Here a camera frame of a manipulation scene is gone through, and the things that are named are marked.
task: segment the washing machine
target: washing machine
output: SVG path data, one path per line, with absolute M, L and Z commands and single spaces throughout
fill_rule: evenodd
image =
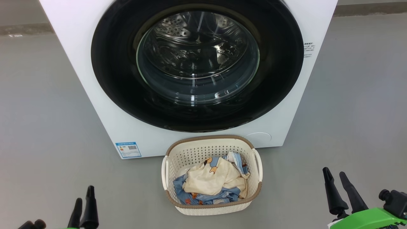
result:
M 337 0 L 40 0 L 122 159 L 281 146 Z

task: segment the clothes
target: clothes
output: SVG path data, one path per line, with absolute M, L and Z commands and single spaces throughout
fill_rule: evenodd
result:
M 176 178 L 173 183 L 181 203 L 211 205 L 245 198 L 246 178 L 249 175 L 247 166 L 242 166 L 240 155 L 229 152 L 223 158 L 206 159 L 185 175 Z
M 182 185 L 188 177 L 188 173 L 174 180 L 174 188 L 178 199 L 182 204 L 188 205 L 212 205 L 234 202 L 239 199 L 240 189 L 237 187 L 222 190 L 217 195 L 205 195 L 188 193 L 182 189 Z
M 223 159 L 228 160 L 230 163 L 232 163 L 240 172 L 240 175 L 243 178 L 247 179 L 249 177 L 250 173 L 247 170 L 247 165 L 243 166 L 240 154 L 229 152 L 226 156 L 223 157 Z
M 186 192 L 217 195 L 222 187 L 245 187 L 244 179 L 237 180 L 240 172 L 232 163 L 221 157 L 210 157 L 187 173 L 188 178 L 183 185 Z

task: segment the white plastic basket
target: white plastic basket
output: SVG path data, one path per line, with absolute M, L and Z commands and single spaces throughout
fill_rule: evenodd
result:
M 247 164 L 250 176 L 247 179 L 247 196 L 240 201 L 217 205 L 184 205 L 175 193 L 174 179 L 180 169 L 195 165 L 212 156 L 224 156 L 228 152 L 239 153 Z M 209 216 L 241 211 L 248 207 L 259 194 L 263 179 L 260 155 L 245 138 L 235 135 L 217 135 L 180 140 L 167 151 L 161 166 L 162 186 L 168 199 L 178 211 L 190 216 Z

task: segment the blue label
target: blue label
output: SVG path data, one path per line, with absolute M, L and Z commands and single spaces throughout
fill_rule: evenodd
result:
M 124 159 L 142 157 L 135 141 L 118 142 L 116 143 L 116 147 L 119 153 L 122 155 L 122 158 Z

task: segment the gray floor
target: gray floor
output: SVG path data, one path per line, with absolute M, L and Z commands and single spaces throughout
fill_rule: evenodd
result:
M 162 157 L 121 160 L 55 35 L 0 38 L 0 224 L 65 227 L 96 187 L 100 228 L 325 228 L 322 168 L 369 207 L 407 191 L 407 15 L 334 18 L 283 147 L 260 149 L 245 210 L 190 217 L 166 199 Z
M 370 4 L 384 2 L 405 2 L 406 0 L 338 0 L 338 5 Z
M 38 0 L 0 0 L 0 26 L 46 22 Z

